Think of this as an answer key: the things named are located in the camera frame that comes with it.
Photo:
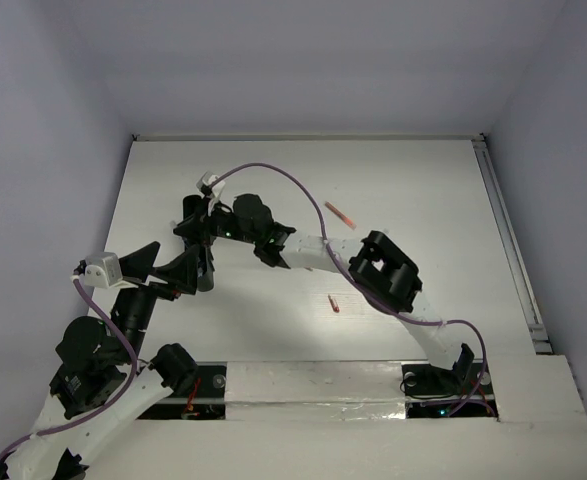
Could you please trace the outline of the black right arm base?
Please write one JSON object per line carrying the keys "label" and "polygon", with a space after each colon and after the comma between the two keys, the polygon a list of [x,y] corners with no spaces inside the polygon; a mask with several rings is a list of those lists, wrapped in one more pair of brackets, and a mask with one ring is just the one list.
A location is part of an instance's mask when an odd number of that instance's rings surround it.
{"label": "black right arm base", "polygon": [[462,345],[452,370],[427,363],[405,364],[399,384],[409,419],[498,418],[488,367]]}

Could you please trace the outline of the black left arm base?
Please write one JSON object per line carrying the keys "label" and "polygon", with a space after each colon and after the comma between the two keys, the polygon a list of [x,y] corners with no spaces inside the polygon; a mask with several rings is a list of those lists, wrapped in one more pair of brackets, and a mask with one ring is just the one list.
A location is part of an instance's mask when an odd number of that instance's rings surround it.
{"label": "black left arm base", "polygon": [[224,420],[227,364],[208,363],[198,370],[198,383],[188,394],[172,394],[143,412],[139,420]]}

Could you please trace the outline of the black stationery container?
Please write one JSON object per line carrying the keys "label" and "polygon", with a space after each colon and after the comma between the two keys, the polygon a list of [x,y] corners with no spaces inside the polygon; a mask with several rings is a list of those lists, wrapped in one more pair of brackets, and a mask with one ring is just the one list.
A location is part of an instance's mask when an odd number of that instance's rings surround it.
{"label": "black stationery container", "polygon": [[199,292],[209,292],[214,287],[213,255],[210,247],[200,247],[198,262],[197,289]]}

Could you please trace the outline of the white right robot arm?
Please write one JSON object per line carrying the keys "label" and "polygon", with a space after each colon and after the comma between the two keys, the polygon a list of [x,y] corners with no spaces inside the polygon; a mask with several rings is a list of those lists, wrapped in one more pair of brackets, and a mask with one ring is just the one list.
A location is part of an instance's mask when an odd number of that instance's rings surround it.
{"label": "white right robot arm", "polygon": [[364,239],[325,239],[285,226],[272,217],[261,198],[243,194],[228,207],[202,195],[182,201],[183,220],[173,233],[186,248],[200,247],[198,289],[214,285],[212,245],[218,238],[253,246],[253,254],[272,268],[310,269],[345,274],[376,310],[398,314],[433,368],[435,384],[455,392],[470,378],[474,354],[450,336],[444,320],[423,291],[419,269],[386,234]]}

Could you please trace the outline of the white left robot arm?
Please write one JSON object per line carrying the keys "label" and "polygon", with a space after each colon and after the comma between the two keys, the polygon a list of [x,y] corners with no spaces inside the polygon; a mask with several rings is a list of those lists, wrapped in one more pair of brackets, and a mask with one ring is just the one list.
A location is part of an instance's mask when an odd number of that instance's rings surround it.
{"label": "white left robot arm", "polygon": [[178,343],[139,358],[158,300],[193,295],[203,268],[200,246],[166,265],[152,242],[124,257],[81,260],[71,281],[92,315],[72,320],[55,351],[61,365],[30,433],[0,453],[0,479],[82,479],[99,453],[157,401],[193,397],[199,367]]}

